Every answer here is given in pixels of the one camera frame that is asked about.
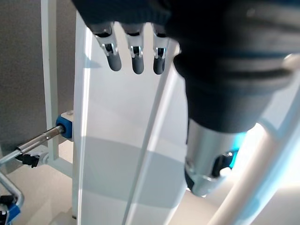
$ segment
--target white bar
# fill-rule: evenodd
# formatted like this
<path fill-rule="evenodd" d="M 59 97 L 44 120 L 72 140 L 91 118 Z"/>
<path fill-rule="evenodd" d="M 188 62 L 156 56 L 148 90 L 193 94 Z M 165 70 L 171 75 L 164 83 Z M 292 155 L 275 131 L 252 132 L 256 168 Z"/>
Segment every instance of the white bar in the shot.
<path fill-rule="evenodd" d="M 75 84 L 74 84 L 74 123 L 73 123 L 73 178 L 72 178 L 72 215 L 81 224 L 82 176 L 79 165 L 83 165 L 87 109 L 89 100 L 90 54 L 92 33 L 85 26 L 79 13 L 76 13 L 75 40 Z"/>
<path fill-rule="evenodd" d="M 41 0 L 43 70 L 47 130 L 55 126 L 58 117 L 56 65 L 56 0 Z M 48 141 L 49 160 L 59 157 L 58 137 Z"/>
<path fill-rule="evenodd" d="M 173 55 L 175 53 L 176 46 L 177 46 L 177 43 L 174 41 L 172 41 L 169 45 L 168 57 L 171 60 L 173 60 Z M 141 153 L 140 153 L 140 156 L 138 159 L 138 165 L 136 167 L 135 178 L 134 178 L 131 190 L 130 190 L 129 199 L 127 201 L 127 206 L 126 206 L 126 210 L 125 210 L 125 214 L 124 214 L 124 218 L 123 218 L 123 222 L 122 222 L 123 225 L 131 224 L 132 217 L 134 216 L 134 213 L 135 213 L 135 207 L 132 205 L 133 198 L 135 198 L 135 199 L 139 198 L 140 192 L 143 188 L 143 180 L 144 180 L 145 174 L 147 173 L 147 169 L 149 166 L 149 159 L 147 157 L 145 157 L 145 154 L 146 154 L 147 150 L 150 150 L 149 149 L 150 145 L 152 146 L 152 149 L 155 148 L 157 140 L 158 140 L 159 131 L 160 131 L 162 123 L 164 121 L 164 117 L 165 117 L 165 113 L 166 113 L 165 111 L 167 110 L 167 107 L 164 110 L 164 112 L 161 111 L 161 113 L 158 113 L 159 108 L 163 107 L 162 104 L 169 103 L 169 100 L 171 98 L 171 95 L 170 95 L 170 96 L 168 96 L 167 102 L 164 101 L 161 103 L 164 90 L 165 89 L 169 90 L 169 87 L 166 87 L 166 83 L 167 83 L 168 76 L 170 73 L 171 64 L 172 64 L 172 61 L 167 64 L 168 68 L 166 68 L 164 70 L 164 72 L 162 73 L 162 75 L 159 79 L 157 92 L 156 92 L 156 95 L 154 98 L 150 118 L 148 121 L 148 125 L 146 128 L 145 136 L 144 136 L 142 147 L 141 147 Z M 156 138 L 151 138 L 153 136 L 154 130 L 156 131 L 156 134 L 155 134 Z"/>
<path fill-rule="evenodd" d="M 209 225 L 250 225 L 275 194 L 299 139 L 299 97 L 300 89 L 277 134 L 265 129 L 261 144 Z"/>

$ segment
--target metal rod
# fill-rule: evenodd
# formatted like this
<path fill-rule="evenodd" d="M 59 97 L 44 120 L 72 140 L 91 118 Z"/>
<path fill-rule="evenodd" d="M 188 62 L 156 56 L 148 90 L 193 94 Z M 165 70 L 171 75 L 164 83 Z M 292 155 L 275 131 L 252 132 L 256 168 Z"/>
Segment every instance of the metal rod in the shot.
<path fill-rule="evenodd" d="M 6 155 L 3 158 L 0 158 L 0 166 L 2 166 L 3 164 L 7 163 L 8 161 L 12 160 L 13 158 L 21 155 L 22 152 L 20 150 L 14 150 L 13 152 L 9 153 L 8 155 Z"/>
<path fill-rule="evenodd" d="M 29 140 L 28 142 L 21 144 L 17 147 L 17 150 L 21 151 L 22 154 L 26 154 L 27 152 L 33 150 L 37 146 L 49 141 L 50 139 L 54 138 L 55 136 L 61 134 L 64 131 L 63 126 L 57 126 L 46 132 L 42 133 L 41 135 Z"/>
<path fill-rule="evenodd" d="M 22 192 L 8 179 L 3 173 L 0 172 L 0 183 L 9 191 L 13 196 L 17 198 L 16 206 L 22 207 L 24 203 L 24 196 Z"/>

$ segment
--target blue light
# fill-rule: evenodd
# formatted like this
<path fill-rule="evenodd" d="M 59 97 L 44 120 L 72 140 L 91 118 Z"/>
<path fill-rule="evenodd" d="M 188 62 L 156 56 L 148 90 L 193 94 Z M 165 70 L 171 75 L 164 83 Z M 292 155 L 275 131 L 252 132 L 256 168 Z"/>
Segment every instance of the blue light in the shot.
<path fill-rule="evenodd" d="M 236 138 L 234 140 L 234 143 L 233 143 L 232 149 L 231 149 L 231 151 L 233 153 L 232 161 L 231 161 L 231 163 L 229 165 L 229 167 L 231 169 L 234 166 L 236 156 L 238 155 L 239 149 L 240 149 L 240 147 L 241 147 L 241 145 L 242 145 L 242 143 L 243 143 L 243 141 L 244 141 L 244 139 L 246 137 L 246 133 L 247 132 L 243 132 L 243 133 L 239 133 L 239 134 L 236 135 Z"/>
<path fill-rule="evenodd" d="M 234 166 L 234 163 L 235 163 L 235 159 L 236 159 L 236 156 L 238 155 L 238 151 L 235 151 L 234 153 L 233 153 L 233 158 L 232 158 L 232 161 L 231 161 L 231 163 L 230 163 L 230 165 L 229 165 L 229 167 L 232 169 L 233 168 L 233 166 Z"/>
<path fill-rule="evenodd" d="M 240 146 L 242 145 L 245 137 L 246 137 L 247 132 L 243 132 L 243 133 L 239 133 L 236 135 L 233 146 L 232 146 L 232 150 L 238 150 L 240 149 Z"/>

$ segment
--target blue clamp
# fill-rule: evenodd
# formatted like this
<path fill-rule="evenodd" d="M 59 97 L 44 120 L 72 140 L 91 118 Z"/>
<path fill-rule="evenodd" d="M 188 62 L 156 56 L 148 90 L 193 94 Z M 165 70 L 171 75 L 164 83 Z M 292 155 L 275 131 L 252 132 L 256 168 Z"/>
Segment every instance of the blue clamp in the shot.
<path fill-rule="evenodd" d="M 16 206 L 15 204 L 11 204 L 8 208 L 9 211 L 9 216 L 8 216 L 8 220 L 7 223 L 10 224 L 10 222 L 16 218 L 16 216 L 18 216 L 21 211 L 20 208 L 18 206 Z"/>
<path fill-rule="evenodd" d="M 64 132 L 61 133 L 61 136 L 70 139 L 72 138 L 72 122 L 67 120 L 66 118 L 63 118 L 62 116 L 59 116 L 56 120 L 56 125 L 62 125 L 64 127 Z"/>

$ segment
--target gray wall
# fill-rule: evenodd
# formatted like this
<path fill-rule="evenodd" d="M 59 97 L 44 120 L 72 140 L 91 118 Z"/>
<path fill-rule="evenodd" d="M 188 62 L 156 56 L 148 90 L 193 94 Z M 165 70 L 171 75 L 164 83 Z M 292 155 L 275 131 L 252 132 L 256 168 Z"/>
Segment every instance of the gray wall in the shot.
<path fill-rule="evenodd" d="M 73 109 L 75 17 L 57 1 L 59 113 Z M 0 1 L 0 157 L 45 130 L 40 1 Z"/>

